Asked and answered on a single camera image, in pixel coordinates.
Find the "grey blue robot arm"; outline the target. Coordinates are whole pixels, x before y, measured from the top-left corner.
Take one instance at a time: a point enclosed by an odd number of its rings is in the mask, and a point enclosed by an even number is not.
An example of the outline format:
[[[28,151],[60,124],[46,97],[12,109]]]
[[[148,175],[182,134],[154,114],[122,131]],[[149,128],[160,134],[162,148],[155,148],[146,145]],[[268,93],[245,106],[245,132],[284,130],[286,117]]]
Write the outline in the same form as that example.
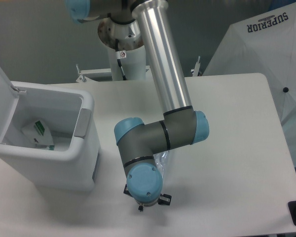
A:
[[[143,211],[146,206],[169,205],[171,196],[161,192],[163,179],[154,155],[204,141],[209,124],[193,109],[167,19],[165,0],[68,0],[70,17],[85,23],[101,19],[103,43],[112,48],[122,66],[126,51],[144,46],[164,119],[144,124],[126,118],[114,128],[126,175],[124,193]]]

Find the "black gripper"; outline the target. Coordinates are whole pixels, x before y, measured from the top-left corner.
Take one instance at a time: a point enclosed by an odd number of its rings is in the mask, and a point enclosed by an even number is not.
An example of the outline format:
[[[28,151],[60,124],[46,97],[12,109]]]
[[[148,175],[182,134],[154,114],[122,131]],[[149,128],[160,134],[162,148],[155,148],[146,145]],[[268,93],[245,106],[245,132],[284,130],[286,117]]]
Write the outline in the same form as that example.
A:
[[[126,194],[126,195],[128,195],[128,196],[131,196],[131,194],[130,194],[130,192],[128,190],[127,185],[125,185],[123,193]],[[160,194],[158,196],[158,198],[156,198],[156,199],[154,199],[152,201],[149,201],[149,202],[140,202],[139,200],[135,200],[135,201],[139,205],[138,210],[140,212],[143,212],[144,211],[144,207],[151,207],[151,206],[154,206],[157,203],[159,205],[170,205],[171,204],[171,200],[172,200],[172,196],[171,195],[168,195],[168,194]]]

